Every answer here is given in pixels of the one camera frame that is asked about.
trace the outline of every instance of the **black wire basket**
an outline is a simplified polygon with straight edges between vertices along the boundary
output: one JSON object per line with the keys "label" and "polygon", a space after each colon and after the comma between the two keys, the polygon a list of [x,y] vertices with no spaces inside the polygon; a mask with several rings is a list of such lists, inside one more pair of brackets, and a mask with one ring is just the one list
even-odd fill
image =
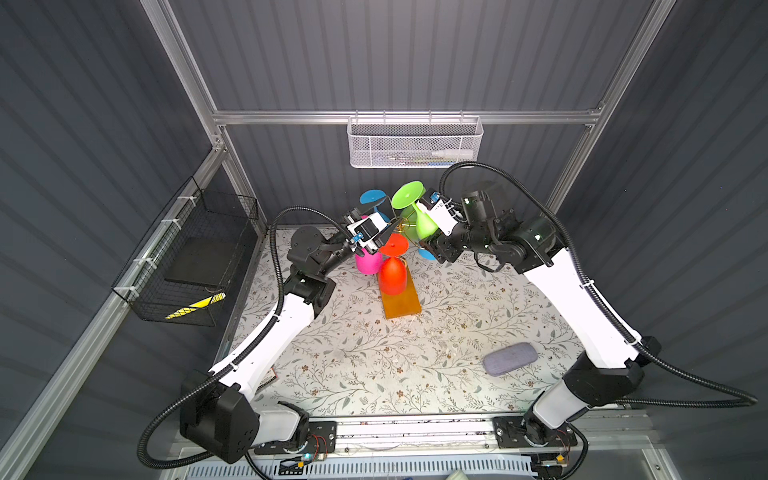
{"label": "black wire basket", "polygon": [[[162,220],[168,225],[159,241],[137,258],[142,241],[112,290],[143,320],[216,326],[257,244],[257,212],[253,197],[198,189],[173,220]],[[118,284],[136,263],[135,280]]]}

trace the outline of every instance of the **white mesh basket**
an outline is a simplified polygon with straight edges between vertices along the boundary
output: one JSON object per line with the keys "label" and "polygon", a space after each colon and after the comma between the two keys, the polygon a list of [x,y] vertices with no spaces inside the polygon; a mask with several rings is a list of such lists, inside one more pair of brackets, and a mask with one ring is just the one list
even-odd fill
{"label": "white mesh basket", "polygon": [[477,161],[480,117],[359,115],[349,118],[349,163],[355,168],[446,168]]}

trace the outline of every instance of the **black cable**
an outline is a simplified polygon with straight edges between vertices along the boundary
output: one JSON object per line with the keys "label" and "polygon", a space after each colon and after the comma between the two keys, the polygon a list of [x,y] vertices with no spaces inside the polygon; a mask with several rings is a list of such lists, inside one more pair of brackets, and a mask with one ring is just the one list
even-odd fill
{"label": "black cable", "polygon": [[581,433],[581,430],[577,429],[572,423],[569,423],[569,425],[573,431],[576,432],[576,435],[578,435],[581,439],[581,454],[579,454],[578,458],[576,459],[574,466],[572,466],[571,469],[565,473],[565,475],[558,477],[557,480],[565,480],[566,478],[570,478],[571,475],[576,473],[578,468],[581,467],[581,464],[584,463],[584,460],[587,458],[587,452],[589,451],[589,442],[587,441],[587,437],[585,437],[584,434]]}
{"label": "black cable", "polygon": [[659,400],[659,399],[629,399],[629,398],[621,398],[617,402],[624,403],[624,404],[638,404],[638,405],[657,405],[657,406],[670,406],[670,407],[681,407],[681,408],[689,408],[689,409],[723,409],[723,408],[732,408],[732,407],[743,407],[743,406],[752,406],[757,403],[757,397],[753,396],[752,394],[748,392],[744,392],[743,390],[733,388],[731,386],[723,385],[722,383],[713,382],[712,380],[708,380],[705,378],[702,378],[700,376],[696,376],[693,373],[686,372],[682,369],[677,368],[676,366],[673,366],[662,359],[657,358],[653,353],[649,352],[645,346],[638,342],[637,339],[634,338],[634,336],[624,327],[624,324],[619,321],[618,318],[611,312],[611,309],[607,307],[603,299],[598,294],[597,290],[594,288],[594,285],[591,283],[590,279],[587,277],[587,275],[584,273],[584,270],[581,267],[581,260],[579,259],[577,253],[576,253],[576,247],[574,245],[573,240],[571,239],[571,235],[568,233],[568,231],[565,229],[565,225],[558,219],[554,213],[552,213],[549,208],[547,208],[546,205],[544,205],[542,202],[540,202],[536,197],[533,196],[533,194],[528,191],[528,189],[523,185],[517,178],[514,178],[512,175],[508,174],[507,172],[494,167],[492,165],[487,164],[480,164],[473,161],[465,161],[465,162],[458,162],[457,164],[453,164],[452,166],[445,169],[445,172],[443,172],[442,177],[440,178],[440,185],[439,185],[439,191],[440,194],[445,194],[445,180],[448,178],[448,175],[450,175],[451,172],[454,170],[458,170],[459,168],[465,168],[465,167],[480,167],[485,168],[486,170],[493,171],[499,175],[501,175],[503,178],[514,184],[528,199],[533,202],[533,204],[538,207],[541,212],[544,213],[544,215],[557,227],[558,231],[560,232],[560,235],[562,236],[563,243],[568,248],[568,251],[571,253],[571,258],[574,262],[574,267],[576,269],[576,274],[578,275],[579,280],[584,285],[584,289],[587,291],[587,294],[590,298],[592,298],[592,301],[594,304],[600,309],[600,311],[605,315],[605,317],[608,319],[608,322],[611,323],[611,325],[614,326],[616,330],[624,337],[624,339],[627,340],[628,343],[632,344],[633,347],[645,358],[649,359],[652,363],[655,363],[659,367],[661,367],[664,370],[667,370],[668,372],[672,373],[673,375],[679,376],[682,379],[685,379],[689,382],[696,383],[697,385],[701,385],[703,387],[706,387],[708,389],[715,390],[717,392],[722,392],[727,395],[731,395],[736,397],[737,399],[728,399],[728,400],[705,400],[705,401],[694,401],[694,400]]}
{"label": "black cable", "polygon": [[256,463],[253,461],[253,457],[250,456],[250,452],[247,450],[245,451],[245,461],[248,462],[248,465],[250,465],[250,469],[253,470],[254,473],[256,473],[256,476],[261,478],[261,480],[272,480],[268,476],[262,472],[259,467],[256,466]]}
{"label": "black cable", "polygon": [[272,327],[275,325],[275,323],[278,322],[280,319],[280,314],[283,312],[283,301],[285,299],[285,293],[283,291],[283,271],[280,269],[280,258],[277,255],[277,239],[276,239],[276,231],[277,231],[277,224],[280,221],[280,218],[283,217],[283,215],[287,214],[290,211],[295,210],[304,210],[311,212],[313,214],[320,215],[321,217],[328,220],[334,227],[338,228],[339,231],[344,232],[347,239],[352,239],[352,234],[346,229],[343,228],[341,225],[339,225],[338,222],[336,222],[333,218],[329,217],[328,215],[325,215],[323,212],[319,210],[315,210],[314,208],[309,207],[288,207],[282,209],[272,220],[272,224],[270,226],[270,254],[272,255],[272,263],[275,267],[275,275],[277,277],[277,305],[275,307],[275,313],[272,315],[272,318],[269,319],[268,323],[264,327],[264,329],[259,332],[259,335],[253,339],[251,343],[248,344],[248,346],[243,350],[243,352],[240,353],[237,357],[235,357],[234,360],[232,360],[232,363],[230,365],[225,366],[222,368],[219,372],[215,373],[213,376],[211,376],[208,380],[201,383],[194,389],[192,389],[188,394],[180,397],[175,402],[171,403],[169,406],[165,408],[158,416],[156,416],[154,419],[152,419],[151,422],[149,422],[149,425],[147,425],[147,428],[144,429],[144,431],[141,433],[141,437],[139,437],[138,445],[136,446],[136,456],[139,458],[139,462],[142,463],[142,465],[145,465],[149,468],[156,468],[158,470],[165,470],[168,468],[179,468],[184,467],[186,465],[191,465],[195,462],[199,462],[200,460],[204,460],[206,458],[210,458],[214,456],[213,453],[210,452],[203,452],[198,453],[196,455],[192,455],[186,458],[179,458],[177,460],[158,460],[157,458],[153,458],[149,452],[147,451],[147,445],[149,444],[149,438],[152,436],[152,433],[157,429],[160,424],[168,418],[168,416],[173,413],[175,410],[177,410],[180,406],[182,406],[184,403],[189,402],[195,396],[197,396],[198,393],[204,391],[208,387],[212,386],[214,383],[221,380],[227,373],[232,371],[232,365],[238,365],[240,362],[242,362],[252,351],[255,349],[259,343],[264,339],[264,337],[267,335],[267,333],[270,332]]}

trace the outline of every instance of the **wire basket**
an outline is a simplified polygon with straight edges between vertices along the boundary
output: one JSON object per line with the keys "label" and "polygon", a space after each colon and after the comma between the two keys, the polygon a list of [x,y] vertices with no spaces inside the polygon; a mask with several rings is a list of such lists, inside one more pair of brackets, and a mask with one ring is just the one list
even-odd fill
{"label": "wire basket", "polygon": [[349,163],[355,168],[446,168],[477,161],[480,117],[386,115],[350,117]]}
{"label": "wire basket", "polygon": [[[244,273],[243,255],[256,246],[257,212],[255,198],[198,189],[173,220],[162,220],[168,225],[150,253],[136,258],[139,249],[134,252],[112,290],[143,320],[216,326],[235,300],[232,295],[237,292],[230,288],[237,283],[235,273]],[[193,243],[217,248],[215,258],[203,259],[217,266],[215,280],[205,284],[169,280],[174,263]],[[135,279],[129,285],[118,284],[134,263],[140,264]]]}

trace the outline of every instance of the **black mounting plate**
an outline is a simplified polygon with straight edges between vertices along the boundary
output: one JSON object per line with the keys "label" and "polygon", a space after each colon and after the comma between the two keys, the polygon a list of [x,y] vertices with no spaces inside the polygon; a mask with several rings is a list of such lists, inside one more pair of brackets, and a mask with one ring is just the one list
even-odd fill
{"label": "black mounting plate", "polygon": [[[520,426],[521,418],[518,416],[493,418],[493,432],[500,449],[526,449],[538,446],[532,445],[525,438],[525,430]],[[566,427],[565,433],[568,436],[563,438],[566,445],[570,445],[572,448],[578,445],[578,439],[572,429]],[[559,447],[561,444],[558,440],[555,440],[554,442],[549,442],[548,445],[542,446]]]}
{"label": "black mounting plate", "polygon": [[315,438],[312,435],[317,435],[325,439],[325,443],[328,444],[326,451],[323,441],[320,440],[319,452],[320,453],[333,453],[336,450],[336,422],[309,422],[310,433],[307,436],[306,444],[298,451],[288,451],[286,447],[289,447],[290,442],[269,442],[257,445],[253,449],[254,455],[300,455],[302,453],[314,453],[315,452]]}

